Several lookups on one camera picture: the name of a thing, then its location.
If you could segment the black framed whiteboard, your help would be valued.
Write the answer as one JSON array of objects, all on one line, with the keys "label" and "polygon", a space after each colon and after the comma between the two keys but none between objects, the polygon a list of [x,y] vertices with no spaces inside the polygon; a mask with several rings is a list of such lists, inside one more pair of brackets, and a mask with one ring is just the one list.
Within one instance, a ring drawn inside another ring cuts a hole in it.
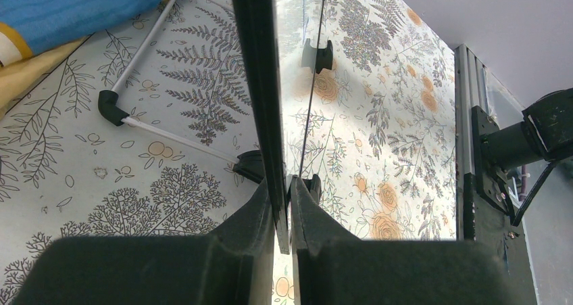
[{"label": "black framed whiteboard", "polygon": [[[311,89],[322,63],[318,0],[168,0],[141,46],[99,94],[100,115],[224,160],[235,174],[265,181],[283,254],[291,250],[291,180],[301,172],[306,138],[287,159],[286,92]],[[146,57],[160,61],[164,94],[179,102],[176,122],[189,136],[142,122],[118,106],[120,91]]]}]

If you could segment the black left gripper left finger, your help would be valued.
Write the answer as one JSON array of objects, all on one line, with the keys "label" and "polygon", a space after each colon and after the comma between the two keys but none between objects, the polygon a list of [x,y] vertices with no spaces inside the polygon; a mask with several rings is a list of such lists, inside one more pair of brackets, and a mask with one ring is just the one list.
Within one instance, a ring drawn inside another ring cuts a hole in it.
[{"label": "black left gripper left finger", "polygon": [[205,235],[67,237],[36,261],[15,304],[270,304],[266,182]]}]

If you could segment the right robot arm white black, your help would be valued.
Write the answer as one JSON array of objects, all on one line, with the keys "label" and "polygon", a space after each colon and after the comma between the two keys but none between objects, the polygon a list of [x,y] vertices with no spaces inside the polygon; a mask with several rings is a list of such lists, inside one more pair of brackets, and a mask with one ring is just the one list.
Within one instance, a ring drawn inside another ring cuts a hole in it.
[{"label": "right robot arm white black", "polygon": [[549,93],[522,111],[523,121],[481,134],[482,156],[495,168],[509,170],[545,160],[548,165],[520,208],[509,212],[517,227],[553,169],[572,158],[572,89]]}]

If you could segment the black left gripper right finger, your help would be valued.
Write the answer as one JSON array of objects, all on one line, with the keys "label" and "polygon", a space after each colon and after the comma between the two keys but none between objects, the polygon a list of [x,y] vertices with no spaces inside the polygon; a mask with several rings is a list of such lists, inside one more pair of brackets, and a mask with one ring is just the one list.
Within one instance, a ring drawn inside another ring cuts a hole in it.
[{"label": "black left gripper right finger", "polygon": [[511,304],[500,263],[468,241],[376,241],[317,203],[320,179],[291,181],[297,304]]}]

